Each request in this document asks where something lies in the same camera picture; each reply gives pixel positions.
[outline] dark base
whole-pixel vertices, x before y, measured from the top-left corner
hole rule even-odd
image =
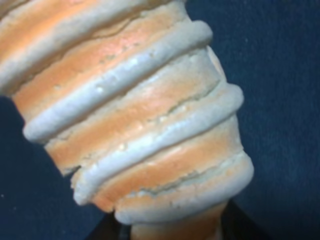
[[[271,240],[233,201],[224,210],[221,223],[224,240]],[[106,215],[85,240],[130,240],[130,231],[130,226]]]

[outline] blue fabric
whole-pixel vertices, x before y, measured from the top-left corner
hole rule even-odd
[[[275,239],[320,239],[320,1],[194,0],[193,20],[245,103],[238,113],[255,166],[235,200]]]
[[[320,239],[320,1],[190,0],[188,11],[211,26],[245,95],[238,118],[255,176],[236,202],[274,239]],[[74,203],[5,98],[0,126],[0,240],[84,239],[102,213]]]

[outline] dark blue background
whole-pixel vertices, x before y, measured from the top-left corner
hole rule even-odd
[[[320,1],[190,0],[188,11],[211,26],[245,94],[238,117],[255,176],[236,202],[274,239],[320,239]],[[84,239],[103,214],[74,203],[5,98],[0,126],[0,240]]]

